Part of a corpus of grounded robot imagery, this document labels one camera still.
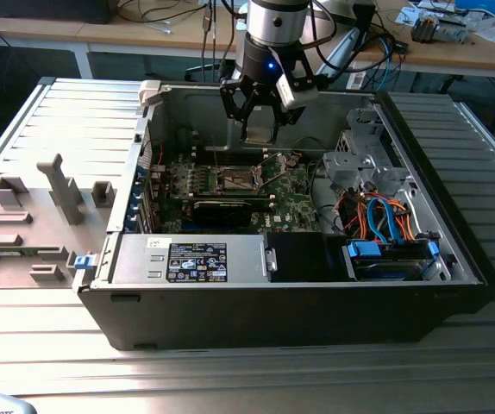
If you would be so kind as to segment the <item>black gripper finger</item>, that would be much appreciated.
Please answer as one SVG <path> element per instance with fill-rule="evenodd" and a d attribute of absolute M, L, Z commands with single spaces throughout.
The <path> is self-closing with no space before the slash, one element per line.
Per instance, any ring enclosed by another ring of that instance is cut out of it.
<path fill-rule="evenodd" d="M 279 129 L 285 125 L 294 125 L 303 114 L 305 107 L 292 110 L 283 110 L 280 104 L 273 105 L 273 128 L 270 142 L 275 142 L 278 138 Z"/>
<path fill-rule="evenodd" d="M 235 94 L 238 91 L 245 97 L 242 106 L 238 106 L 235 101 Z M 250 78 L 223 80 L 220 84 L 220 94 L 227 118 L 241 123 L 242 141 L 248 136 L 248 118 L 256 104 L 256 92 L 254 81 Z"/>

